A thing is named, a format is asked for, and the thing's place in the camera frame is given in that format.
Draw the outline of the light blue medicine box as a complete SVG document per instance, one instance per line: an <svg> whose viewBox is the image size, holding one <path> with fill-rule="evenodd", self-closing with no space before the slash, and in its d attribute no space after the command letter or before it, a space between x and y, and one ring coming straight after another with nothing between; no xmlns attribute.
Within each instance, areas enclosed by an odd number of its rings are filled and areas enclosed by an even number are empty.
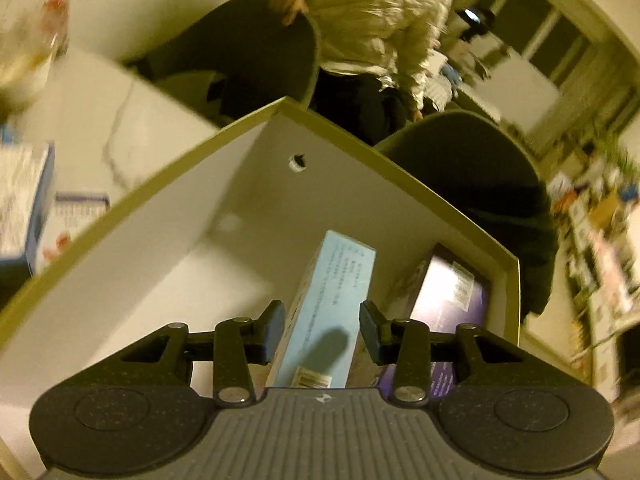
<svg viewBox="0 0 640 480"><path fill-rule="evenodd" d="M268 388L346 386L375 257L358 240L326 232L288 308Z"/></svg>

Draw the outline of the woman in white jacket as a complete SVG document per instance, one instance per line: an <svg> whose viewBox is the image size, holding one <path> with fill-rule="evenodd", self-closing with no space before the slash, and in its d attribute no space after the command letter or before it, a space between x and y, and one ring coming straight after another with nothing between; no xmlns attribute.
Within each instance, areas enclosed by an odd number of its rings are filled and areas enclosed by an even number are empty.
<svg viewBox="0 0 640 480"><path fill-rule="evenodd" d="M285 25L316 24L319 71L309 107L375 145L422 117L428 57L451 0L268 0Z"/></svg>

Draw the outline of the dark chair near woman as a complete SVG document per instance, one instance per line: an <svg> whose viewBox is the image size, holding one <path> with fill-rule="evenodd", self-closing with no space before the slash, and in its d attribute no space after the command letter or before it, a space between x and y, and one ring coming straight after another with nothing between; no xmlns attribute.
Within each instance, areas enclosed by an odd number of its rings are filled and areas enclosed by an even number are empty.
<svg viewBox="0 0 640 480"><path fill-rule="evenodd" d="M229 0L122 66L222 128L282 98L308 106L319 34L305 14L283 24L268 0Z"/></svg>

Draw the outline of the small white purple box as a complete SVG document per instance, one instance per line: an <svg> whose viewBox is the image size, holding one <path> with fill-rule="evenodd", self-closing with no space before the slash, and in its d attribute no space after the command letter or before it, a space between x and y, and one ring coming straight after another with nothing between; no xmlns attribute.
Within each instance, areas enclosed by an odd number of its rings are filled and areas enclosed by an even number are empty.
<svg viewBox="0 0 640 480"><path fill-rule="evenodd" d="M40 234L35 272L41 273L110 207L106 194L56 193Z"/></svg>

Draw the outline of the purple medicine box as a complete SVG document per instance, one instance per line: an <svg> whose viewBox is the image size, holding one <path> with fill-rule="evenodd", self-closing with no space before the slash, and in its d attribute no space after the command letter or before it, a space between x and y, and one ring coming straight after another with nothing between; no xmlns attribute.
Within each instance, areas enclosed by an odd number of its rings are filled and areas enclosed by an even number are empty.
<svg viewBox="0 0 640 480"><path fill-rule="evenodd" d="M378 308L390 320L411 318L425 323L432 333L454 334L459 324L486 324L490 291L490 281L480 271L443 244L436 244L428 258L392 287ZM451 363L434 362L431 373L432 399L454 390ZM375 387L388 396L394 375L395 365L371 362L359 336L346 386Z"/></svg>

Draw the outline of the large cardboard sorting box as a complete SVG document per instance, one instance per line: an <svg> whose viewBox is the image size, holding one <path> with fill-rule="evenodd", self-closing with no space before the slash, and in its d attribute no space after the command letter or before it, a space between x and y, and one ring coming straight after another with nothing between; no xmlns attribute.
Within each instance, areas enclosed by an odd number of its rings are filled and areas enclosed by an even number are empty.
<svg viewBox="0 0 640 480"><path fill-rule="evenodd" d="M170 322L197 332L291 302L328 231L373 248L370 297L443 244L491 281L488 327L520 339L518 260L380 153L289 100L198 144L122 198L1 315L1 439L29 477L50 387Z"/></svg>

